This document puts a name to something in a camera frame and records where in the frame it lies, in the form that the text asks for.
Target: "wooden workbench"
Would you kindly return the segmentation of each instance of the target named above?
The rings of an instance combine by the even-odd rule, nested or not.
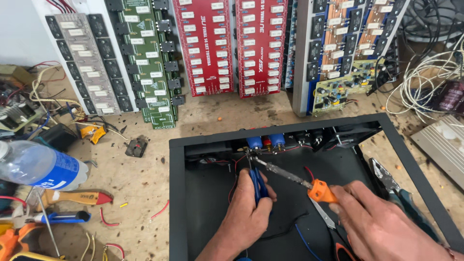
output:
[[[56,93],[67,88],[63,97],[72,97],[72,88],[67,81],[51,82],[49,93]],[[151,223],[150,217],[163,208],[169,199],[169,146],[170,139],[197,135],[210,135],[226,131],[236,131],[239,128],[284,125],[300,122],[316,121],[328,118],[354,117],[362,114],[383,112],[387,96],[374,94],[350,95],[358,99],[347,105],[343,111],[328,114],[323,117],[297,117],[291,109],[286,92],[249,99],[239,99],[236,93],[193,98],[186,95],[186,104],[179,107],[179,121],[175,129],[153,130],[150,124],[145,124],[140,112],[124,113],[122,116],[106,117],[109,123],[119,129],[127,125],[124,136],[134,139],[147,137],[149,143],[143,158],[128,157],[124,154],[125,143],[120,136],[109,133],[97,145],[88,140],[77,141],[69,154],[84,160],[97,161],[98,168],[90,167],[89,179],[79,189],[101,189],[114,196],[114,204],[103,205],[107,222],[121,222],[119,226],[107,227],[100,221],[99,206],[90,207],[72,202],[57,204],[58,211],[87,210],[92,219],[83,224],[53,225],[53,232],[58,248],[67,260],[80,260],[87,246],[85,232],[96,235],[96,255],[100,260],[103,245],[117,243],[126,252],[128,261],[154,261],[169,259],[169,207]],[[390,114],[398,132],[405,138],[406,146],[416,158],[417,163],[427,176],[430,184],[443,202],[461,233],[464,232],[464,195],[459,192],[450,180],[422,153],[410,140],[409,136],[421,130],[426,124],[421,123],[413,112],[399,115]],[[408,174],[402,168],[390,143],[383,132],[363,142],[361,146],[365,157],[377,158],[394,176],[400,186],[411,193],[419,208],[432,220],[432,217],[418,194]],[[43,233],[41,243],[54,255],[55,251],[48,233]],[[85,256],[90,259],[91,251]],[[120,260],[119,251],[109,249],[109,260]]]

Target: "white wall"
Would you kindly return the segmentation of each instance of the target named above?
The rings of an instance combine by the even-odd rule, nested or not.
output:
[[[0,0],[0,64],[32,66],[57,60],[32,1]]]

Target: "plastic water bottle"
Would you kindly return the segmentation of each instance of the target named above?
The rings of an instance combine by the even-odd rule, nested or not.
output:
[[[31,141],[0,141],[0,179],[14,183],[75,190],[87,180],[87,165]]]

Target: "blue capacitor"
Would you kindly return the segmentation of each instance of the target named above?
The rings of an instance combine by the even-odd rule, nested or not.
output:
[[[277,145],[285,145],[284,134],[271,134],[269,135],[269,139],[271,140],[272,146],[275,148]]]
[[[250,137],[250,138],[246,138],[246,141],[248,142],[248,146],[250,148],[262,148],[263,147],[263,142],[261,141],[261,137],[260,136],[257,136],[257,137]]]

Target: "blue bottle label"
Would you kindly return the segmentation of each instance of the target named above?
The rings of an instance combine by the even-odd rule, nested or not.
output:
[[[56,150],[54,152],[57,161],[50,173],[43,179],[29,185],[46,189],[62,189],[76,178],[79,172],[77,159]]]

